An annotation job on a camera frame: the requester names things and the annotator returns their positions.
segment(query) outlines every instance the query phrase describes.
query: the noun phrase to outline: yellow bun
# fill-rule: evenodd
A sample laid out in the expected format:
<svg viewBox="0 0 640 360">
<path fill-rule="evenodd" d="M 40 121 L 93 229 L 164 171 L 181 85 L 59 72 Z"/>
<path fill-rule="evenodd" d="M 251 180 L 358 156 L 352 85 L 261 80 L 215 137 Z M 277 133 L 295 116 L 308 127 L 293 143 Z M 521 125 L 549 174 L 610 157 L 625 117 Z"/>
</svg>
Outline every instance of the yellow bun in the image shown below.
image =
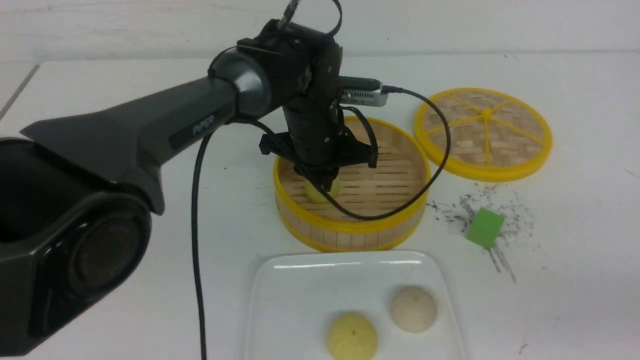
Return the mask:
<svg viewBox="0 0 640 360">
<path fill-rule="evenodd" d="M 326 343 L 335 360 L 370 360 L 378 349 L 378 335 L 364 316 L 349 313 L 333 323 Z"/>
<path fill-rule="evenodd" d="M 331 195 L 331 197 L 336 197 L 338 196 L 339 192 L 340 192 L 340 177 L 336 177 L 335 180 L 333 180 L 333 185 L 331 187 L 331 190 L 328 193 L 329 195 Z M 314 204 L 325 204 L 328 202 L 324 198 L 324 196 L 322 196 L 322 194 L 316 190 L 315 186 L 313 186 L 313 184 L 309 180 L 305 180 L 305 193 L 307 194 L 307 197 L 309 198 L 309 200 Z"/>
</svg>

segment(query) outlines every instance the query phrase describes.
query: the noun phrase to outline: green sponge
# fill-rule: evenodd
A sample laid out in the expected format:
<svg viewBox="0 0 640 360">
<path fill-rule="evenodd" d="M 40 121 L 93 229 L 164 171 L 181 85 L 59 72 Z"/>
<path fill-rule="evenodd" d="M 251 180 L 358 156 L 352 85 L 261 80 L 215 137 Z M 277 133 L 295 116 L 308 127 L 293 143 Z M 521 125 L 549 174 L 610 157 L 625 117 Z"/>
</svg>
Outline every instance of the green sponge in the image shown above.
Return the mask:
<svg viewBox="0 0 640 360">
<path fill-rule="evenodd" d="M 471 222 L 467 239 L 489 250 L 495 244 L 503 222 L 504 216 L 481 208 Z"/>
</svg>

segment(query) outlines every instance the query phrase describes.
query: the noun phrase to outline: table surface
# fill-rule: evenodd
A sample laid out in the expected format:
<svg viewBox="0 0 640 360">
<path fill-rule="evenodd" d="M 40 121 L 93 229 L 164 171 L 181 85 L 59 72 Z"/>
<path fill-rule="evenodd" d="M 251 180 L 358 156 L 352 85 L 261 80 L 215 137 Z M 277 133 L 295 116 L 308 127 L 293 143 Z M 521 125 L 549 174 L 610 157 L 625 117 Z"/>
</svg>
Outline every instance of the table surface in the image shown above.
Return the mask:
<svg viewBox="0 0 640 360">
<path fill-rule="evenodd" d="M 44 63 L 0 122 L 16 135 L 32 121 L 95 111 L 204 76 L 203 60 Z M 640 54 L 497 54 L 346 58 L 342 74 L 425 95 L 491 88 L 536 108 L 554 134 L 546 165 L 513 183 L 444 173 L 429 208 L 399 249 L 431 255 L 451 292 L 469 359 L 601 359 L 640 353 Z M 392 95 L 366 115 L 412 130 L 419 103 Z M 276 111 L 264 119 L 284 129 Z M 220 129 L 204 161 L 200 259 L 212 358 L 239 359 L 258 265 L 312 252 L 280 223 L 272 156 L 260 133 Z M 198 359 L 189 194 L 197 147 L 163 168 L 167 210 L 154 217 L 146 256 L 121 287 L 27 359 Z M 503 259 L 463 236 L 470 198 L 507 216 Z"/>
<path fill-rule="evenodd" d="M 34 66 L 34 63 L 21 61 L 0 62 L 0 119 L 5 113 L 4 106 L 13 97 Z"/>
</svg>

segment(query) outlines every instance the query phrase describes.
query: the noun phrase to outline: square plate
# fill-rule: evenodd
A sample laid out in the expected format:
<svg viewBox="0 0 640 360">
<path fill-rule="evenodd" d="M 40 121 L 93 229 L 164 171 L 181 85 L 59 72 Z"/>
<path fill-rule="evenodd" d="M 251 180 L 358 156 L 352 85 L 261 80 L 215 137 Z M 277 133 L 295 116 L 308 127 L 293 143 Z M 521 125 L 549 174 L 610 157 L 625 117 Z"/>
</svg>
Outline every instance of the square plate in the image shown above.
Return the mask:
<svg viewBox="0 0 640 360">
<path fill-rule="evenodd" d="M 427 331 L 398 328 L 390 303 L 403 286 L 433 296 L 438 313 Z M 438 265 L 410 251 L 340 252 L 267 260 L 253 284 L 247 360 L 331 359 L 326 337 L 345 312 L 363 314 L 378 332 L 374 359 L 464 360 L 460 332 Z"/>
</svg>

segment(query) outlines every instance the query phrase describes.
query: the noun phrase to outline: bamboo steamer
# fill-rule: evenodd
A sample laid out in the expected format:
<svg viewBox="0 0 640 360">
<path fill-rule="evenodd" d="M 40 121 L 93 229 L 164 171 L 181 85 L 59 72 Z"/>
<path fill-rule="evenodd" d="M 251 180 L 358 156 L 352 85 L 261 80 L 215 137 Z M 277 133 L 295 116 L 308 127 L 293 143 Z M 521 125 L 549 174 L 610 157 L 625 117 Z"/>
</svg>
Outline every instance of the bamboo steamer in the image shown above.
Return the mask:
<svg viewBox="0 0 640 360">
<path fill-rule="evenodd" d="M 346 125 L 364 143 L 369 143 L 361 123 L 345 118 Z M 378 141 L 378 167 L 366 164 L 340 169 L 341 189 L 336 201 L 360 215 L 379 215 L 410 200 L 431 177 L 425 152 L 403 130 L 369 119 Z M 382 220 L 363 222 L 347 217 L 331 204 L 314 204 L 304 190 L 304 178 L 293 164 L 277 158 L 273 167 L 276 205 L 287 230 L 299 241 L 325 252 L 387 250 L 418 226 L 427 193 L 405 210 Z"/>
</svg>

